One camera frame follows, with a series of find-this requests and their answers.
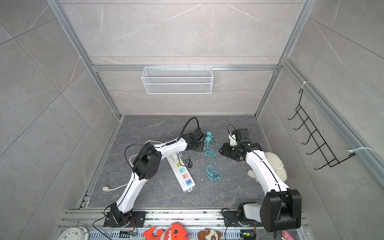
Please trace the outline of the white charger with black cable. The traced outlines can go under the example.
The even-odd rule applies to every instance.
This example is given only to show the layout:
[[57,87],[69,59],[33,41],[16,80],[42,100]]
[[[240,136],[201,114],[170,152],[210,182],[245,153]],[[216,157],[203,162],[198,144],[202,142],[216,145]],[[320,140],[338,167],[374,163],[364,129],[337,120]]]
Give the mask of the white charger with black cable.
[[179,164],[180,164],[182,167],[186,167],[186,168],[188,168],[188,169],[190,169],[190,168],[193,167],[193,163],[192,163],[192,161],[191,161],[190,158],[186,159],[184,164],[182,163],[182,157],[183,157],[183,155],[182,155],[181,152],[178,152],[178,157],[179,157]]

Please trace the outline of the white power strip colourful sockets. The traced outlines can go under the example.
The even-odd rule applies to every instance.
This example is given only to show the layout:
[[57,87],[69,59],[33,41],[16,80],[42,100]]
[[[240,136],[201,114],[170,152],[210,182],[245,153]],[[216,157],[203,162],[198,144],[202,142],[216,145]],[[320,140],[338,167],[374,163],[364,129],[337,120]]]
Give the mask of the white power strip colourful sockets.
[[167,161],[169,162],[183,192],[191,192],[196,183],[190,175],[187,165],[183,162],[179,154],[168,156]]

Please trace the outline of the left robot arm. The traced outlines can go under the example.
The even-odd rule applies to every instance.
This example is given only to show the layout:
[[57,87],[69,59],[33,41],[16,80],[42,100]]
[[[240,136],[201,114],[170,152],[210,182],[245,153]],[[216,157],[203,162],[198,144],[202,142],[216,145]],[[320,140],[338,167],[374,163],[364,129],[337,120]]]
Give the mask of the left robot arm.
[[133,161],[132,175],[122,196],[111,204],[104,227],[125,227],[131,220],[134,203],[144,184],[157,172],[161,160],[183,151],[200,152],[203,148],[204,133],[200,128],[192,133],[182,134],[167,143],[153,145],[146,143]]

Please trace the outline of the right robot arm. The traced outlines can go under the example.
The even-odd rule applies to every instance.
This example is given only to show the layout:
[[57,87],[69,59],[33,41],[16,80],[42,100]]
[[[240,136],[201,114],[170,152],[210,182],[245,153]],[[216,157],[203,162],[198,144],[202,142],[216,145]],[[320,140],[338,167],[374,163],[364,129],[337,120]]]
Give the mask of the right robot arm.
[[302,197],[298,190],[290,189],[267,161],[258,143],[253,143],[248,129],[235,129],[229,133],[229,143],[219,153],[235,161],[245,161],[256,174],[264,191],[262,204],[241,203],[238,220],[261,223],[267,232],[298,229],[302,220]]

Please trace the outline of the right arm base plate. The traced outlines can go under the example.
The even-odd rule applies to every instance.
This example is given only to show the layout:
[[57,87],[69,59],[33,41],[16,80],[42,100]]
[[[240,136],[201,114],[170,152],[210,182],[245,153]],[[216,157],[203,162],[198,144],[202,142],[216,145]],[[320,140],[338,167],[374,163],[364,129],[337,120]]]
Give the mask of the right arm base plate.
[[262,223],[254,220],[241,219],[237,211],[230,211],[229,209],[222,209],[221,215],[224,219],[225,227],[262,227]]

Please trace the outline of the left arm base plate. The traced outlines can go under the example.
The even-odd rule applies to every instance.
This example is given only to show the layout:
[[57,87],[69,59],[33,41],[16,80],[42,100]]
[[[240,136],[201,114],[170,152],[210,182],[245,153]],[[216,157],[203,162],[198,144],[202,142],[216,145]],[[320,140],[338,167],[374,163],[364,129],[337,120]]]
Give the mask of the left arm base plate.
[[146,219],[147,212],[128,212],[127,214],[114,214],[107,213],[106,220],[103,227],[111,228],[133,228],[134,225],[137,228],[142,228]]

